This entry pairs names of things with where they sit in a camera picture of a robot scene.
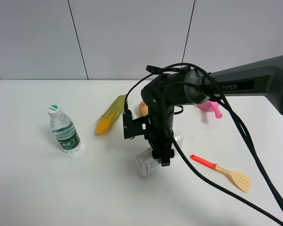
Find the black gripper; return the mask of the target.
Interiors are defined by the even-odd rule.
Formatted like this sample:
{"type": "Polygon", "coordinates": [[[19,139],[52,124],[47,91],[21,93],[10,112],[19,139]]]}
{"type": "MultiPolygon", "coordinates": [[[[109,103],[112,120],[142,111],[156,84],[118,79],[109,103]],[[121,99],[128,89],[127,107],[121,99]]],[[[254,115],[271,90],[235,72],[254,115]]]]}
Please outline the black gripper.
{"type": "Polygon", "coordinates": [[[148,106],[147,140],[153,148],[152,157],[156,161],[161,161],[162,167],[170,165],[170,160],[174,158],[175,151],[172,146],[171,136],[168,134],[164,121],[167,121],[168,128],[173,129],[174,106],[167,106],[162,110],[161,104],[155,103],[148,106]]]}

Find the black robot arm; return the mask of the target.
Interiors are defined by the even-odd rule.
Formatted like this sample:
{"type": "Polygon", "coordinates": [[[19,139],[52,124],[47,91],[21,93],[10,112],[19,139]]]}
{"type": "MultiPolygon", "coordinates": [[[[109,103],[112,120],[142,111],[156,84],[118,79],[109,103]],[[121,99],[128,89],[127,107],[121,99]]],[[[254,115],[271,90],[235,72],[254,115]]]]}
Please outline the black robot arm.
{"type": "Polygon", "coordinates": [[[162,166],[169,166],[175,155],[164,120],[171,129],[176,105],[203,104],[220,90],[225,96],[265,96],[283,115],[283,56],[211,73],[216,85],[193,66],[169,68],[148,65],[146,70],[157,77],[141,90],[148,107],[147,139],[162,166]]]}

